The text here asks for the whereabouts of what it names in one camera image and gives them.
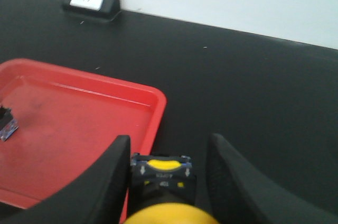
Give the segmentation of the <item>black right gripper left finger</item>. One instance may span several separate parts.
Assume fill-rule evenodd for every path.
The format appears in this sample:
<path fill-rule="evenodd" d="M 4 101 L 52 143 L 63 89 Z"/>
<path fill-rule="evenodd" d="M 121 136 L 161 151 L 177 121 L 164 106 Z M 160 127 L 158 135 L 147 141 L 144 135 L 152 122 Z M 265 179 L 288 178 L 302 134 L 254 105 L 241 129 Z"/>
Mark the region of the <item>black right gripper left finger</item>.
<path fill-rule="evenodd" d="M 129 177 L 130 137 L 120 135 L 59 192 L 1 223 L 119 223 Z"/>

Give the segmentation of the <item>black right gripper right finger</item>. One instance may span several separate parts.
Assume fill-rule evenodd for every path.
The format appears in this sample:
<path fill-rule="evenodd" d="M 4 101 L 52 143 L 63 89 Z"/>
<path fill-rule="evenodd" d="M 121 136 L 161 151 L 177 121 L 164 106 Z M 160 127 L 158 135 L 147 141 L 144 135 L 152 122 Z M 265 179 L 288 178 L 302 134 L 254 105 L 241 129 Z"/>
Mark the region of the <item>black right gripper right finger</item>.
<path fill-rule="evenodd" d="M 273 182 L 217 133 L 208 140 L 206 184 L 219 223 L 337 223 L 337 215 Z"/>

